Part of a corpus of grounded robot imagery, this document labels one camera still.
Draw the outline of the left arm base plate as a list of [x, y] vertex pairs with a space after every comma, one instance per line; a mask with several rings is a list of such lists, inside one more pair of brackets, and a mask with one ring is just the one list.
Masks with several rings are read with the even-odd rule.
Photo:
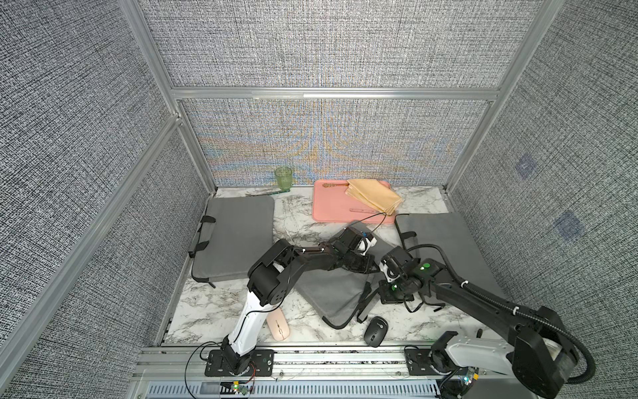
[[271, 377], [274, 350], [253, 350], [242, 357], [221, 349], [210, 350], [206, 357], [206, 377]]

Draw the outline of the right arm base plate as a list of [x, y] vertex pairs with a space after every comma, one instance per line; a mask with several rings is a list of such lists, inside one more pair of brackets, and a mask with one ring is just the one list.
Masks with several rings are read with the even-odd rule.
[[412, 377], [438, 376], [430, 362], [430, 349], [428, 347], [417, 347], [407, 345], [403, 348], [405, 364], [408, 373]]

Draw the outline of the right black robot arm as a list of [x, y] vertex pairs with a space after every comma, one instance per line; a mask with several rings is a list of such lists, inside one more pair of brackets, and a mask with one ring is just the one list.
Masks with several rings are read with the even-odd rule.
[[555, 398], [566, 384], [592, 378], [595, 362], [551, 309], [512, 303], [460, 276], [447, 254], [419, 259], [396, 247], [380, 261], [383, 295], [403, 302], [411, 295], [434, 297], [460, 309], [498, 334], [497, 340], [443, 333], [430, 347], [428, 363], [447, 378], [462, 369], [484, 369], [515, 377], [530, 392]]

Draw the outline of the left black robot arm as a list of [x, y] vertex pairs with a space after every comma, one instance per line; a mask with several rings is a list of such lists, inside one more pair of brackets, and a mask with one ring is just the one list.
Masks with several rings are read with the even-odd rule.
[[230, 372], [239, 375], [249, 367], [259, 331], [267, 316], [281, 307], [305, 272], [344, 269], [355, 274], [379, 271], [370, 249], [378, 243], [372, 232], [345, 227], [316, 247], [277, 241], [249, 269], [248, 295], [233, 331], [219, 348]]

